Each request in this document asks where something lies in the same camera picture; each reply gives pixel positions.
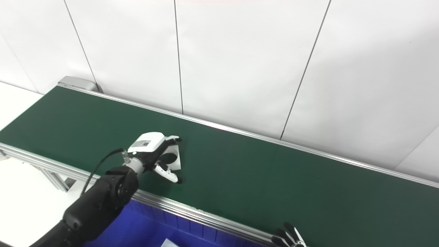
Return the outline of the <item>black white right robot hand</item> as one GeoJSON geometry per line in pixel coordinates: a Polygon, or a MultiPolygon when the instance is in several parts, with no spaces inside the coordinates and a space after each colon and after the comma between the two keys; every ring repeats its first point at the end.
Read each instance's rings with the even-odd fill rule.
{"type": "Polygon", "coordinates": [[[271,236],[271,242],[278,247],[307,247],[301,234],[290,222],[283,223],[284,229],[276,228],[275,235],[271,236]]]}

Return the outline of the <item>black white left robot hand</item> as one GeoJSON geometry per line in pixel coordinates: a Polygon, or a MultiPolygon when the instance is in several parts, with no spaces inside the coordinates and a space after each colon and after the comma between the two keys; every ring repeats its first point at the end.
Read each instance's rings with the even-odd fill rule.
{"type": "Polygon", "coordinates": [[[165,136],[161,132],[143,133],[128,148],[129,161],[125,165],[138,176],[154,171],[167,180],[182,184],[182,178],[174,173],[181,169],[179,136],[165,136]]]}

